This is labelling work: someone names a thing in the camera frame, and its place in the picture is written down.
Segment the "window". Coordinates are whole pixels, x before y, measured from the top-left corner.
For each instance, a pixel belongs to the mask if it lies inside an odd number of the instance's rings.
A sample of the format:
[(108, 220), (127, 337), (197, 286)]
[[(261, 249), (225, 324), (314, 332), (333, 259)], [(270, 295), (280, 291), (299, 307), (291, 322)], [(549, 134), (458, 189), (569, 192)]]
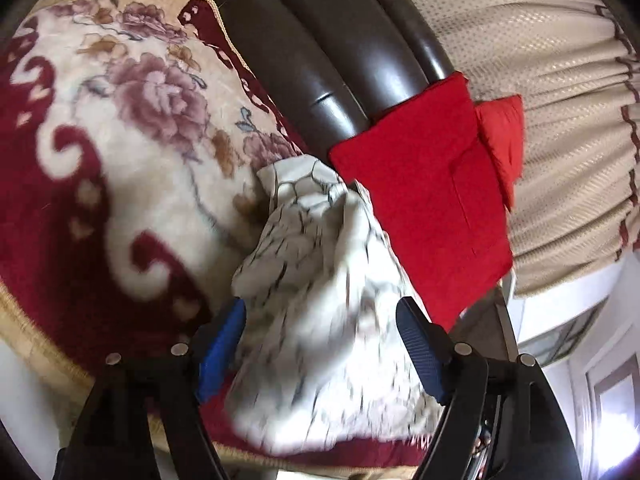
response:
[(600, 479), (639, 448), (639, 324), (609, 301), (518, 348), (537, 359), (582, 476)]

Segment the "red pillow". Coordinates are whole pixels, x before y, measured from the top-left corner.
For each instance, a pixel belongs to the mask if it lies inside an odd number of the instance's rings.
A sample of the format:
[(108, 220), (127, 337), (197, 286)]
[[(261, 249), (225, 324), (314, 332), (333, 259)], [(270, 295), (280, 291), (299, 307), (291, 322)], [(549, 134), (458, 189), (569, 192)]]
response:
[(504, 206), (515, 205), (514, 186), (524, 166), (525, 117), (519, 94), (475, 104), (480, 137), (494, 164)]

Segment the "red blanket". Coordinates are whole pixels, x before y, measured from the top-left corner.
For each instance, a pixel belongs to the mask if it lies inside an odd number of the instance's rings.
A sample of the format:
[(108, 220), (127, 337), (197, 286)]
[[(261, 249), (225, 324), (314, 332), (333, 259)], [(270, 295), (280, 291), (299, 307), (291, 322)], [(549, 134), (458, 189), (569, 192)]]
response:
[(445, 330), (513, 264), (509, 211), (476, 103), (455, 72), (329, 151), (338, 174), (369, 191), (394, 253)]

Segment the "floral cream maroon bedspread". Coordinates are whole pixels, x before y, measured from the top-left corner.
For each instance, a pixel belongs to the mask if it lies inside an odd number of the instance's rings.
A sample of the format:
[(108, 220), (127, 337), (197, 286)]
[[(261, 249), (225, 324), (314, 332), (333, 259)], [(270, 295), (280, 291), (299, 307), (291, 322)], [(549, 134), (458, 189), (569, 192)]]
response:
[[(1, 53), (1, 336), (78, 414), (110, 353), (159, 356), (236, 296), (258, 174), (309, 155), (215, 0), (41, 0)], [(205, 403), (227, 462), (407, 478), (432, 436), (273, 455)]]

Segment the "white crackle-print garment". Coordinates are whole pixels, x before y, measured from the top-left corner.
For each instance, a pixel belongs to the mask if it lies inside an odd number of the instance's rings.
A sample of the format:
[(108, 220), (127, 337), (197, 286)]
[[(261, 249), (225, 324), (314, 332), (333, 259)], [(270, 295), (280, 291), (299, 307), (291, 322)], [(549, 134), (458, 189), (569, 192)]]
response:
[(234, 432), (273, 455), (434, 434), (442, 408), (396, 326), (414, 288), (368, 191), (309, 155), (258, 177), (269, 217), (232, 280), (246, 305), (224, 401)]

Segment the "beige patterned curtain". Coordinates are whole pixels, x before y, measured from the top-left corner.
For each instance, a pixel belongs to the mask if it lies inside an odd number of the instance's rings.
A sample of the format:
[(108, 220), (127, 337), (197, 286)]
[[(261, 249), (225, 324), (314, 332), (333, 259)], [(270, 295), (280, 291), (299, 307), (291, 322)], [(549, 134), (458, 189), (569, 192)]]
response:
[(520, 96), (524, 169), (509, 218), (533, 296), (639, 246), (639, 59), (601, 0), (412, 0), (471, 96)]

